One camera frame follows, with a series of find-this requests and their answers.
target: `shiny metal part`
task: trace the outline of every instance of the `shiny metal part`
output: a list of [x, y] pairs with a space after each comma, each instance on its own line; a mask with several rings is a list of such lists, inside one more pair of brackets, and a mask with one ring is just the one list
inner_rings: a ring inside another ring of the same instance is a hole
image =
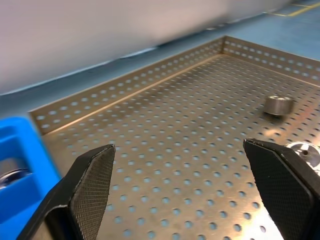
[[[203, 56], [203, 62], [196, 61], [193, 67], [159, 78], [157, 84], [103, 104], [59, 128], [50, 127], [43, 136], [62, 175], [88, 149], [116, 145], [110, 196], [98, 240], [282, 239], [263, 206], [242, 141], [256, 138], [285, 145], [308, 140], [318, 145], [320, 130], [314, 129], [320, 123], [320, 90], [242, 56], [260, 54], [262, 61], [264, 54], [277, 53], [281, 58], [282, 52], [226, 39], [227, 55]], [[197, 58], [205, 53], [200, 51]], [[180, 64], [192, 60], [196, 56], [192, 54], [190, 50], [186, 58], [182, 53]], [[316, 66], [320, 64], [314, 61], [313, 69]], [[163, 68], [158, 75], [162, 73], [166, 73]], [[128, 79], [143, 74], [147, 72], [140, 69]], [[120, 82], [115, 79], [104, 88], [114, 93], [117, 84], [125, 81], [125, 77]], [[141, 86], [144, 81], [139, 78], [135, 84]], [[95, 88], [88, 91], [95, 97], [102, 94]], [[270, 93], [297, 99], [292, 116], [278, 119], [263, 114], [261, 99]], [[80, 94], [31, 114], [40, 128], [53, 117], [73, 118], [75, 111], [95, 102], [86, 92]]]
[[294, 141], [286, 145], [295, 151], [320, 176], [320, 148], [310, 142]]
[[272, 95], [265, 98], [263, 111], [265, 113], [284, 116], [290, 114], [295, 105], [295, 100], [292, 97]]
[[0, 189], [30, 174], [26, 163], [16, 157], [0, 160]]

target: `perforated sheet metal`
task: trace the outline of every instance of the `perforated sheet metal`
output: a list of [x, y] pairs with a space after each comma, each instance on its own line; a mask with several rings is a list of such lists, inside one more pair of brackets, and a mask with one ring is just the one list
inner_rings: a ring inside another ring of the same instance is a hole
[[[294, 113], [263, 114], [273, 94], [294, 97]], [[278, 240], [242, 141], [319, 145], [319, 95], [219, 55], [44, 138], [63, 174], [88, 149], [117, 146], [99, 240]]]

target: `perforated metal tray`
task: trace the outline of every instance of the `perforated metal tray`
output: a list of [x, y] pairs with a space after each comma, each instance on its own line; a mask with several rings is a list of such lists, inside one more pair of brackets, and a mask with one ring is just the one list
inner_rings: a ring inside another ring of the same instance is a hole
[[[320, 63], [224, 37], [31, 112], [60, 172], [117, 147], [98, 239], [282, 239], [243, 138], [319, 145]], [[267, 95], [294, 113], [262, 111]]]

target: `silver cylindrical object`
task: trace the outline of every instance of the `silver cylindrical object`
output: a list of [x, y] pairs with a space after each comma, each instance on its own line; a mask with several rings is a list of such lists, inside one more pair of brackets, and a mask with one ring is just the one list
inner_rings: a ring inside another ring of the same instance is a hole
[[0, 160], [0, 189], [25, 177], [29, 173], [25, 161], [20, 158], [9, 157]]
[[290, 114], [294, 109], [294, 99], [287, 96], [267, 96], [263, 111], [267, 114], [282, 116]]
[[294, 141], [286, 145], [287, 148], [294, 150], [310, 168], [320, 175], [320, 148], [305, 141]]

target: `blue container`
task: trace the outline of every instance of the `blue container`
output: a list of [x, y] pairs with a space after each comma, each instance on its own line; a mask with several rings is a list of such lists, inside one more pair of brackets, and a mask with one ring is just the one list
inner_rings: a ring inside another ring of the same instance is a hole
[[14, 240], [61, 179], [37, 133], [20, 117], [0, 120], [0, 161], [17, 158], [31, 174], [0, 189], [0, 240]]

